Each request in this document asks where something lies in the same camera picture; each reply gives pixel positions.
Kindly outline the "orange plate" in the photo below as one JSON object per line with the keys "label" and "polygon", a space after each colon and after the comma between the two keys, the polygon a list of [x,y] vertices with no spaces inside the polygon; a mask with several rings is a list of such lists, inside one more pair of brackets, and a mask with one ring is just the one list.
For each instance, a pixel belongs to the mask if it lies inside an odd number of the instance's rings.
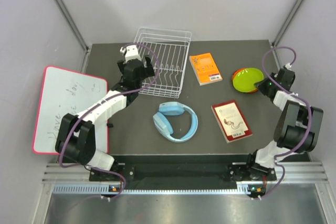
{"label": "orange plate", "polygon": [[[232,74],[232,77],[231,77],[231,80],[232,80],[232,83],[233,83],[233,79],[238,75],[239,72],[241,71],[244,71],[246,68],[241,68],[241,69],[238,69],[236,70],[233,74]],[[254,88],[253,90],[250,90],[248,92],[245,92],[245,93],[255,93],[257,92],[258,89],[257,88]]]}

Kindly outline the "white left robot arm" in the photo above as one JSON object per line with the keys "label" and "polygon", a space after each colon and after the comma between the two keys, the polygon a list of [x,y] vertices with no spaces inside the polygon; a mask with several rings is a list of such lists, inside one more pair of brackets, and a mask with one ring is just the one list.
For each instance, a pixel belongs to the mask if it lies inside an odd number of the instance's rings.
{"label": "white left robot arm", "polygon": [[59,165],[64,168],[64,158],[73,166],[90,166],[101,170],[107,180],[114,180],[119,174],[115,159],[96,147],[96,125],[107,122],[114,114],[129,106],[145,89],[143,81],[158,78],[151,59],[141,59],[138,52],[124,54],[118,61],[121,79],[98,102],[78,114],[66,114],[61,119],[55,150],[59,154]]}

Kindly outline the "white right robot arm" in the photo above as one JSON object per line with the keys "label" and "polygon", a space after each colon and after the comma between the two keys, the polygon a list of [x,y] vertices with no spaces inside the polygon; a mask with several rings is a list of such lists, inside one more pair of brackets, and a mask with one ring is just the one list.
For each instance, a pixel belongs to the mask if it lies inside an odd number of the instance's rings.
{"label": "white right robot arm", "polygon": [[288,156],[311,152],[318,140],[323,110],[306,105],[290,92],[295,73],[281,68],[255,87],[281,110],[273,140],[248,157],[245,174],[252,180],[274,168],[278,161]]}

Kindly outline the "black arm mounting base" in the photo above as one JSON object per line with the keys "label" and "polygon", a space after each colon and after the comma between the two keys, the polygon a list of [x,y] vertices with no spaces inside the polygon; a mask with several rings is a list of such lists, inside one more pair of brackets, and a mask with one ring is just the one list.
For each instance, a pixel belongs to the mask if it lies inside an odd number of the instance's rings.
{"label": "black arm mounting base", "polygon": [[224,181],[274,181],[248,154],[116,155],[110,168],[131,180],[145,177],[215,177]]}

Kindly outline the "lime green plate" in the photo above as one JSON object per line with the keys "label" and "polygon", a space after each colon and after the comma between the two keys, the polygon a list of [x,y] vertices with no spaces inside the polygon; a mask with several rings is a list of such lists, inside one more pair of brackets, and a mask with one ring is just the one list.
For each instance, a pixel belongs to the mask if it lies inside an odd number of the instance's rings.
{"label": "lime green plate", "polygon": [[233,79],[233,87],[242,93],[248,92],[255,88],[256,82],[262,81],[264,74],[257,68],[246,68],[244,71],[238,73]]}

